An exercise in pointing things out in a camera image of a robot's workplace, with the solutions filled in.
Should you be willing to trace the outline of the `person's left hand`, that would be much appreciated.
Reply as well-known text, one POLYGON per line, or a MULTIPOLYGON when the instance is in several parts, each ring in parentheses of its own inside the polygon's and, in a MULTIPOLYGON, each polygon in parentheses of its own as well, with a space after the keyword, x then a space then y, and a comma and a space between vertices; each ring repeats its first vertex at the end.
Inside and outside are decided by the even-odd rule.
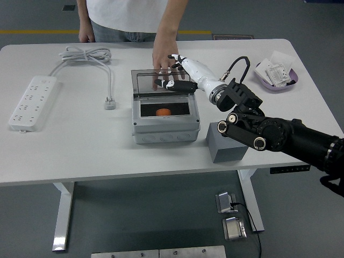
POLYGON ((172 68, 174 61, 168 58, 168 56, 177 53, 178 47, 176 40, 155 38, 152 52, 153 68, 159 71, 172 68))

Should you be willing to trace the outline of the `person's right hand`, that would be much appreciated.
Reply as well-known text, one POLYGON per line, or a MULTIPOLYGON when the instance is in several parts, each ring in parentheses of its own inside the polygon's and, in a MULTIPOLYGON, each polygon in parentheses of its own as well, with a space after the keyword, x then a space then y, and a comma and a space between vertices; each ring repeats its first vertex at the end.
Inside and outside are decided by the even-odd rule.
POLYGON ((78 39, 80 43, 96 42, 91 24, 80 24, 78 39))

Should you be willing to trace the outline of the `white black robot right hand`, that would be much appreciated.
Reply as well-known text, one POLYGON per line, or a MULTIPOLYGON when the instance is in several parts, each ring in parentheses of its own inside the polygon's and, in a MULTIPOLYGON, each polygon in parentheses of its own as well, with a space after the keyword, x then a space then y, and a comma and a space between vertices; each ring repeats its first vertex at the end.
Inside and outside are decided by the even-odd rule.
POLYGON ((214 73, 206 65, 178 54, 169 55, 168 58, 176 61, 173 68, 184 70, 193 82, 162 80, 157 78, 154 80, 156 85, 169 91, 182 92, 185 94, 191 94, 197 89, 200 89, 205 91, 209 96, 215 95, 226 88, 226 85, 216 79, 214 73))

